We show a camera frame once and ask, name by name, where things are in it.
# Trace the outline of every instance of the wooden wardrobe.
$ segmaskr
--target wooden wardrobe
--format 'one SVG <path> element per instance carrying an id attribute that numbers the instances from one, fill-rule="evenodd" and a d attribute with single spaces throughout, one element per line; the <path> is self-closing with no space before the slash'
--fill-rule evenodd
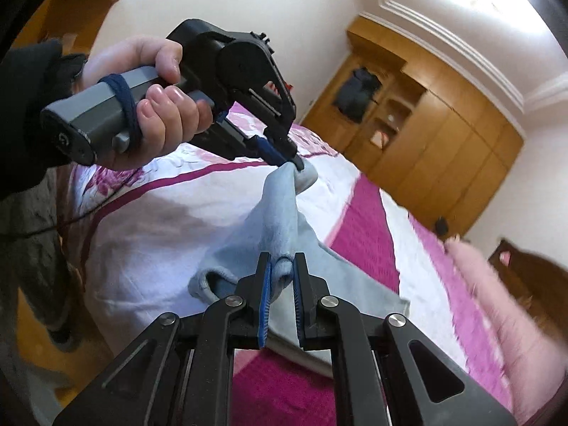
<path id="1" fill-rule="evenodd" d="M 408 38 L 363 17 L 347 35 L 352 54 L 302 125 L 427 228 L 444 218 L 447 235 L 465 234 L 503 182 L 522 137 L 476 87 Z M 359 67 L 382 87 L 356 124 L 333 101 Z"/>

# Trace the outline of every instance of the navy wrist strap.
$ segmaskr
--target navy wrist strap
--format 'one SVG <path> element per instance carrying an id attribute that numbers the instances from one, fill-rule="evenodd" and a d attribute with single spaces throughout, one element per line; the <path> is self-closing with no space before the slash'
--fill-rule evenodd
<path id="1" fill-rule="evenodd" d="M 118 102 L 120 102 L 120 106 L 122 107 L 122 111 L 124 112 L 124 116 L 126 117 L 126 123 L 129 127 L 129 151 L 131 151 L 132 149 L 137 149 L 142 140 L 142 131 L 140 129 L 140 125 L 138 124 L 138 117 L 136 116 L 136 103 L 134 102 L 134 97 L 132 97 L 132 92 L 130 91 L 129 84 L 126 83 L 124 77 L 122 75 L 119 75 L 118 73 L 111 73 L 110 75 L 106 75 L 99 80 L 99 83 L 100 82 L 104 82 L 109 85 L 110 89 L 116 96 L 116 99 L 118 100 Z"/>

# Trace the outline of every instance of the pink floral pattern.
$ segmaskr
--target pink floral pattern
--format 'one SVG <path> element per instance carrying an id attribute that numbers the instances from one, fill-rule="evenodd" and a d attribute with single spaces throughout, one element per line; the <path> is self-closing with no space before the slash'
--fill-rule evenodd
<path id="1" fill-rule="evenodd" d="M 97 192 L 106 197 L 110 192 L 120 189 L 123 185 L 132 187 L 142 176 L 144 176 L 143 168 L 128 171 L 113 171 L 99 166 L 95 174 L 93 174 L 84 187 L 83 195 L 92 187 L 96 187 Z"/>
<path id="2" fill-rule="evenodd" d="M 247 136 L 261 134 L 266 128 L 266 125 L 258 118 L 244 113 L 231 112 L 227 118 L 232 124 L 234 124 L 234 126 L 239 128 Z"/>
<path id="3" fill-rule="evenodd" d="M 297 144 L 301 155 L 326 154 L 335 157 L 339 153 L 318 135 L 303 126 L 292 125 L 290 137 Z"/>
<path id="4" fill-rule="evenodd" d="M 229 163 L 229 160 L 226 158 L 215 155 L 209 151 L 204 151 L 198 147 L 195 148 L 194 155 L 202 162 L 211 163 L 211 165 L 214 165 L 215 163 Z"/>

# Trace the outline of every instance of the wooden headboard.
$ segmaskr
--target wooden headboard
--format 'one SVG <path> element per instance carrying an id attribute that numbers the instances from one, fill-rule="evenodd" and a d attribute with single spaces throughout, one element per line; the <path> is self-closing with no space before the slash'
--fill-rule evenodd
<path id="1" fill-rule="evenodd" d="M 568 272 L 502 239 L 489 258 L 509 293 L 555 340 L 568 344 Z"/>

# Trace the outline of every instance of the metal screw head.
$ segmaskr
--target metal screw head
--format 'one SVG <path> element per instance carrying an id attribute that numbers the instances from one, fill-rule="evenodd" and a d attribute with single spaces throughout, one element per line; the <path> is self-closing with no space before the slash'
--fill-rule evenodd
<path id="1" fill-rule="evenodd" d="M 164 312 L 160 317 L 158 317 L 158 321 L 164 327 L 171 325 L 175 322 L 175 314 L 173 312 Z"/>
<path id="2" fill-rule="evenodd" d="M 324 296 L 322 298 L 322 306 L 324 307 L 336 307 L 339 304 L 339 299 L 335 296 Z"/>
<path id="3" fill-rule="evenodd" d="M 59 145 L 63 149 L 67 149 L 69 147 L 69 137 L 65 133 L 63 133 L 63 132 L 59 133 L 58 141 L 59 141 Z"/>
<path id="4" fill-rule="evenodd" d="M 242 304 L 242 298 L 238 295 L 231 295 L 225 298 L 225 304 L 229 307 L 238 307 Z"/>
<path id="5" fill-rule="evenodd" d="M 392 314 L 388 316 L 388 323 L 390 323 L 393 327 L 404 327 L 406 324 L 406 318 L 404 318 L 404 315 Z"/>

